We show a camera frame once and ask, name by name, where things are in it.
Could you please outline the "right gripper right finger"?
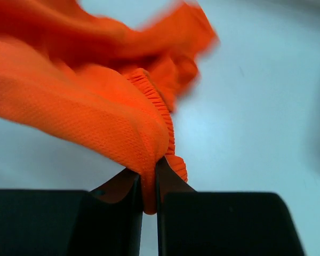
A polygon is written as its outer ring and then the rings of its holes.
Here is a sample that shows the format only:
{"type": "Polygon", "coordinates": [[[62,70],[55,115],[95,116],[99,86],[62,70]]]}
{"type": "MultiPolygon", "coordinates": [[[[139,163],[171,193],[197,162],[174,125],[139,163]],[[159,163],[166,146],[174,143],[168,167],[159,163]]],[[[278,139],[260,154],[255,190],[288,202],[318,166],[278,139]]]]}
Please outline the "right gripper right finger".
{"type": "Polygon", "coordinates": [[[269,192],[197,192],[155,167],[159,255],[304,255],[285,202],[269,192]]]}

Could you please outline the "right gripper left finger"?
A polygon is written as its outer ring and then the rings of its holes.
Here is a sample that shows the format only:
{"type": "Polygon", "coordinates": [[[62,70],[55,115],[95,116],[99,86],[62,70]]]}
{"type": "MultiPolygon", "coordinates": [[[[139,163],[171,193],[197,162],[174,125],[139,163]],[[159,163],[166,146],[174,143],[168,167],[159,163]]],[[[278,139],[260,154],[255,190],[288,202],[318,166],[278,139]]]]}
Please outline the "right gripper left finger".
{"type": "Polygon", "coordinates": [[[92,191],[0,189],[0,255],[138,255],[140,176],[92,191]]]}

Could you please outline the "orange shorts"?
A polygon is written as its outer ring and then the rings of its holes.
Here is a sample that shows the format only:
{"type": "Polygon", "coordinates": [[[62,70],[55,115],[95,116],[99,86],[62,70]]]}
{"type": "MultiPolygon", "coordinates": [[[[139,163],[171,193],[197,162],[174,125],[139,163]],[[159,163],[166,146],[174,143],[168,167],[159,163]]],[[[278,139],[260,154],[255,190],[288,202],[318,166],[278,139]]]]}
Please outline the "orange shorts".
{"type": "Polygon", "coordinates": [[[156,212],[155,165],[175,154],[171,112],[219,38],[196,3],[141,30],[77,1],[0,1],[0,117],[92,149],[140,174],[156,212]]]}

